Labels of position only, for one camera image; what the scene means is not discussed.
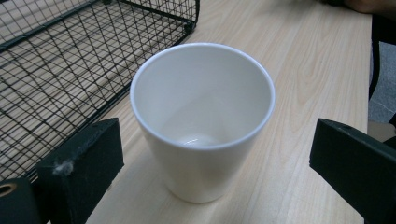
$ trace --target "wood grain surface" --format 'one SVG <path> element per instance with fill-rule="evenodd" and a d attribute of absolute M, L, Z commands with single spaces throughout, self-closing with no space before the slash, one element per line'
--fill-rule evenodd
<path fill-rule="evenodd" d="M 126 97 L 118 117 L 125 166 L 88 223 L 363 222 L 309 167 L 318 118 L 366 131 L 371 17 L 302 0 L 203 0 L 187 42 L 215 42 L 258 60 L 276 108 L 237 181 L 222 198 L 185 203 L 159 177 Z"/>

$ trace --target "table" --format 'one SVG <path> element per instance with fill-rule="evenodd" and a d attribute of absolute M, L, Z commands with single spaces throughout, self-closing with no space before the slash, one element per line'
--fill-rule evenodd
<path fill-rule="evenodd" d="M 276 86 L 276 108 L 232 189 L 185 203 L 159 177 L 126 97 L 120 119 L 125 166 L 88 223 L 362 223 L 309 167 L 318 118 L 366 131 L 371 16 L 318 1 L 203 0 L 187 42 L 215 42 L 258 60 Z"/>

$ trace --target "black metal frame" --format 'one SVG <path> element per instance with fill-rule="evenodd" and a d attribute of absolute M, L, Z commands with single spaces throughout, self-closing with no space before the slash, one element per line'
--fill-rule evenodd
<path fill-rule="evenodd" d="M 30 19 L 1 3 L 10 35 L 0 32 L 0 180 L 34 180 L 39 161 L 123 98 L 146 59 L 193 32 L 200 8 L 199 0 L 80 1 L 60 1 L 56 12 L 27 6 Z"/>

